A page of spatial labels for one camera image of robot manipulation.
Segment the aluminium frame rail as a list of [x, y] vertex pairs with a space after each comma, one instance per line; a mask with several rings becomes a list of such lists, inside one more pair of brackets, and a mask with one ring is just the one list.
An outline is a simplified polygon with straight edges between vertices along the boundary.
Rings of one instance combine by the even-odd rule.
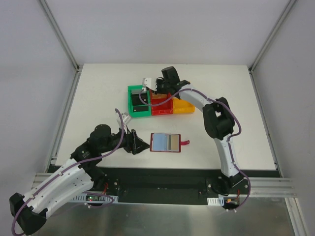
[[[102, 167], [105, 181], [111, 190], [126, 187], [140, 189], [198, 189], [213, 194], [212, 184], [221, 177], [219, 169], [157, 169]], [[243, 180], [229, 194], [253, 197], [294, 198], [297, 192], [293, 181], [283, 178], [278, 171], [246, 170]]]

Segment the black cards in green bin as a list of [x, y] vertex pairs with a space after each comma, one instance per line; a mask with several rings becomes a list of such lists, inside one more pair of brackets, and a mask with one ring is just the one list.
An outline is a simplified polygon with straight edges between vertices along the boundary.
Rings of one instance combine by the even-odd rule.
[[148, 94], [146, 91], [140, 89], [134, 89], [131, 91], [131, 103], [132, 106], [141, 106], [144, 103], [148, 104]]

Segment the red plastic bin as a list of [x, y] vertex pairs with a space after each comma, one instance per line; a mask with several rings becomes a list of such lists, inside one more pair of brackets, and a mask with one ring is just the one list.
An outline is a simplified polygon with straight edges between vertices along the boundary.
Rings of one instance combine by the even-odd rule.
[[[152, 99], [152, 93], [150, 92], [150, 102], [152, 105], [160, 104], [170, 98], [171, 94], [168, 94], [166, 99]], [[161, 116], [161, 115], [172, 115], [173, 114], [173, 100], [170, 99], [166, 103], [151, 107], [151, 115], [153, 116]]]

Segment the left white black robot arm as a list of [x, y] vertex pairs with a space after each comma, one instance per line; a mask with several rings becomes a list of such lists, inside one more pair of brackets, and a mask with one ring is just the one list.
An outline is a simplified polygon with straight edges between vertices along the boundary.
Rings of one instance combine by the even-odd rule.
[[32, 235], [46, 223], [48, 217], [77, 194], [90, 189], [101, 190], [105, 174], [97, 164], [102, 160], [102, 154], [109, 156], [123, 148], [136, 155], [149, 147], [134, 129], [119, 129], [117, 134], [112, 134], [108, 125], [98, 125], [89, 138], [45, 181], [28, 193], [15, 193], [9, 198], [14, 217], [12, 234], [16, 235], [15, 225], [18, 224], [22, 234]]

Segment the green plastic bin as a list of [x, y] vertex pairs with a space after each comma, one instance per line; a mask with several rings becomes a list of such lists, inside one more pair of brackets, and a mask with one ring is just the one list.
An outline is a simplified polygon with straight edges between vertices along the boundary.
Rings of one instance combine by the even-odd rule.
[[132, 118], [142, 118], [151, 116], [151, 107], [143, 104], [139, 99], [150, 104], [150, 95], [148, 91], [142, 90], [142, 85], [128, 86], [127, 87], [128, 98], [128, 112]]

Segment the red leather card holder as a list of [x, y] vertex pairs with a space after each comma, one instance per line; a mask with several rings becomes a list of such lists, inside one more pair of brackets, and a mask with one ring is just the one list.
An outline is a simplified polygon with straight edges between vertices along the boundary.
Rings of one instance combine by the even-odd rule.
[[[168, 151], [168, 135], [170, 133], [152, 133], [150, 137], [150, 151], [151, 152], [170, 152]], [[190, 144], [190, 140], [182, 141], [180, 135], [180, 149], [178, 152], [171, 153], [180, 153], [182, 146]]]

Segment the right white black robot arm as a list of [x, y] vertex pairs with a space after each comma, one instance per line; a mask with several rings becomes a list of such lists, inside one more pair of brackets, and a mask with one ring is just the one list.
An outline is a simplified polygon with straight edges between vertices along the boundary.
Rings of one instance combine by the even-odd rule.
[[198, 91], [186, 80], [180, 80], [175, 67], [164, 68], [162, 77], [156, 80], [156, 93], [170, 94], [199, 109], [203, 114], [204, 128], [214, 139], [220, 158], [221, 177], [212, 184], [218, 194], [227, 196], [239, 188], [244, 175], [236, 161], [233, 137], [240, 135], [242, 129], [224, 98], [212, 99]]

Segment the yellow plastic bin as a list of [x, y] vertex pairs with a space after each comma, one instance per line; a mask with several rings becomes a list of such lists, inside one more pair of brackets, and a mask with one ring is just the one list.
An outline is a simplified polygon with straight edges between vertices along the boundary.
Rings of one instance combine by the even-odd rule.
[[190, 114], [194, 113], [195, 107], [184, 100], [173, 98], [173, 114]]

